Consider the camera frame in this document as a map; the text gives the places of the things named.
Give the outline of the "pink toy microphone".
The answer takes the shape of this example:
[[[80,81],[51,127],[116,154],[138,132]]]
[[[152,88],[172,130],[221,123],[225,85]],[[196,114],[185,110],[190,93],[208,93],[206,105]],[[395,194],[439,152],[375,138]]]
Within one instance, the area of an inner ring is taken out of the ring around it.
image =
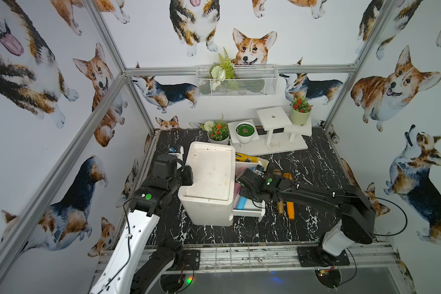
[[[238,202],[240,201],[240,193],[241,185],[239,183],[235,183],[234,187],[234,198],[233,198],[233,208],[236,209]]]

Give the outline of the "white cabinet drawer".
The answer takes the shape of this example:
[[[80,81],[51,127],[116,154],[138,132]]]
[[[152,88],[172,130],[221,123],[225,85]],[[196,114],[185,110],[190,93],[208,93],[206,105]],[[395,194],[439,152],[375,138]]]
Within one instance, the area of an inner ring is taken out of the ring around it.
[[[257,203],[247,199],[243,210],[233,209],[234,216],[257,218],[260,222],[265,215],[265,202]]]

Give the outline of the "gold toy microphone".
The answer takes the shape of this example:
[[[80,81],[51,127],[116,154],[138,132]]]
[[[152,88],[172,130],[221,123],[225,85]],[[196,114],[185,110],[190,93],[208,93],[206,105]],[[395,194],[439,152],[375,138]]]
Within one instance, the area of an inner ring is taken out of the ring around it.
[[[283,173],[279,169],[274,169],[273,170],[273,174],[283,177]],[[283,201],[279,201],[279,202],[277,202],[276,206],[277,206],[278,214],[280,216],[283,216],[284,215],[284,202]]]

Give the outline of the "orange toy microphone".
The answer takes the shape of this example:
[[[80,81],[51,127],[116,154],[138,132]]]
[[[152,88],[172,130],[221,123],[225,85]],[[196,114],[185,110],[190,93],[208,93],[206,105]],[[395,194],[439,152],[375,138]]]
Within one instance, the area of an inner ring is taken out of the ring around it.
[[[284,177],[288,178],[290,181],[293,180],[293,177],[290,173],[284,173]],[[294,204],[292,202],[287,202],[286,207],[287,207],[287,215],[289,220],[294,220],[295,219]]]

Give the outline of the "white plastic drawer cabinet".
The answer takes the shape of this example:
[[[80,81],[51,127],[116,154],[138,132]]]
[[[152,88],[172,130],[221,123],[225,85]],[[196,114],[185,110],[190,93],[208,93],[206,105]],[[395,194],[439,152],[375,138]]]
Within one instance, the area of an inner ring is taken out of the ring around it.
[[[192,142],[186,164],[193,185],[182,186],[178,198],[195,225],[230,227],[233,224],[235,148]]]

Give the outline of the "blue toy microphone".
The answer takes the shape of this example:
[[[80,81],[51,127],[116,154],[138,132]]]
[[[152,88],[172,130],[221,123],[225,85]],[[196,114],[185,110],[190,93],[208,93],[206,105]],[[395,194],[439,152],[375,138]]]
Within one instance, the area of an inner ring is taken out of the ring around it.
[[[236,205],[236,209],[243,210],[245,208],[246,202],[247,202],[247,198],[240,196],[238,199],[238,203]]]

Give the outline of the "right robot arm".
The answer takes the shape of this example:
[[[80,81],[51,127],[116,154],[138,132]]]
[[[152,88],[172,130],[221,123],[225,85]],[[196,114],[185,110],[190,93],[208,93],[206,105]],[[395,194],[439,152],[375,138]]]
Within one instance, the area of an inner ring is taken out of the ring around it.
[[[369,245],[374,240],[376,209],[356,186],[317,187],[272,173],[260,176],[249,169],[241,171],[236,182],[240,195],[253,202],[292,202],[334,213],[339,222],[321,237],[319,254],[337,257],[355,243]]]

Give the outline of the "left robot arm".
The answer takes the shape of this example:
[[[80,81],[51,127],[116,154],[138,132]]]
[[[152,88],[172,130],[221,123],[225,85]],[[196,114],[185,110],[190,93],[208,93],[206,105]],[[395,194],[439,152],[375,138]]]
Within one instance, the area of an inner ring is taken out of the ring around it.
[[[129,209],[124,211],[126,227],[102,275],[89,291],[91,294],[129,294],[137,287],[145,294],[174,263],[175,251],[170,260],[154,258],[141,283],[133,284],[137,265],[161,214],[172,204],[181,186],[193,184],[192,169],[183,163],[183,148],[175,151],[172,147],[170,151],[155,159],[152,173],[129,201]]]

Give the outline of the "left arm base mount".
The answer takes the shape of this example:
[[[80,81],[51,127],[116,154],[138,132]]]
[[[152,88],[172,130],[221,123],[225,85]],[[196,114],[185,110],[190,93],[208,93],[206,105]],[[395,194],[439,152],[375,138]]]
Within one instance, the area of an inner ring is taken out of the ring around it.
[[[190,249],[182,253],[176,253],[173,265],[167,271],[197,271],[200,268],[201,251]]]

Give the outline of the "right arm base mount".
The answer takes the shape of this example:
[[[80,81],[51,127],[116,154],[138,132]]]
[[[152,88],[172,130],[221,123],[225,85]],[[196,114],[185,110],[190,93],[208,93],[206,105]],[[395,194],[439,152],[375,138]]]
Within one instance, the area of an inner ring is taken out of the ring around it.
[[[349,258],[345,251],[337,257],[325,252],[317,246],[300,246],[296,249],[298,259],[302,267],[333,267],[350,265]]]

